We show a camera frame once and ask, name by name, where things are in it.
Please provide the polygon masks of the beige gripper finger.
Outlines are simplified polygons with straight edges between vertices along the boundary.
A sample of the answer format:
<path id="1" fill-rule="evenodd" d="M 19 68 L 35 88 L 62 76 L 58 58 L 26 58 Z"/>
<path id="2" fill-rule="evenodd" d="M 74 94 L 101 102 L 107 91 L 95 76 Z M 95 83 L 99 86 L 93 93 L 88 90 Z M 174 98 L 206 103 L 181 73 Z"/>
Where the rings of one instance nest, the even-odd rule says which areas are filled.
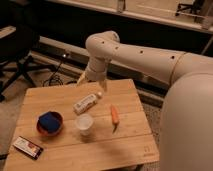
<path id="1" fill-rule="evenodd" d="M 86 81 L 86 76 L 85 76 L 85 72 L 83 72 L 83 73 L 80 75 L 79 79 L 77 80 L 76 85 L 77 85 L 77 86 L 80 86 L 81 84 L 84 84 L 85 81 Z"/>
<path id="2" fill-rule="evenodd" d="M 107 92 L 107 80 L 102 80 L 99 82 L 101 88 L 104 90 L 104 92 Z"/>

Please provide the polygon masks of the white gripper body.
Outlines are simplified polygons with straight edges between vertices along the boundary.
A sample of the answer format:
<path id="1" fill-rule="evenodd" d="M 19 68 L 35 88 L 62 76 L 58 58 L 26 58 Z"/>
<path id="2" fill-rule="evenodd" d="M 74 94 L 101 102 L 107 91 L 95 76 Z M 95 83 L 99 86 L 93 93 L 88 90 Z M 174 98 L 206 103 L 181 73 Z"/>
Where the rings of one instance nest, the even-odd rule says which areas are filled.
<path id="1" fill-rule="evenodd" d="M 106 78 L 108 62 L 105 59 L 91 57 L 85 70 L 85 76 L 91 81 L 103 81 Z"/>

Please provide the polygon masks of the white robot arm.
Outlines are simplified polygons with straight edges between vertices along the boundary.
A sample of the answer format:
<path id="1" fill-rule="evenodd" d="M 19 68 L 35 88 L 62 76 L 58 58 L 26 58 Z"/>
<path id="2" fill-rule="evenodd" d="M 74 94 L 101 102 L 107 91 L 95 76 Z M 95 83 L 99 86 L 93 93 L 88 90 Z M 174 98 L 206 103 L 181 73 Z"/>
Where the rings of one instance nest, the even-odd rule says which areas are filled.
<path id="1" fill-rule="evenodd" d="M 122 44 L 114 31 L 85 41 L 89 62 L 80 76 L 104 83 L 112 60 L 170 86 L 163 102 L 159 171 L 213 171 L 213 58 Z"/>

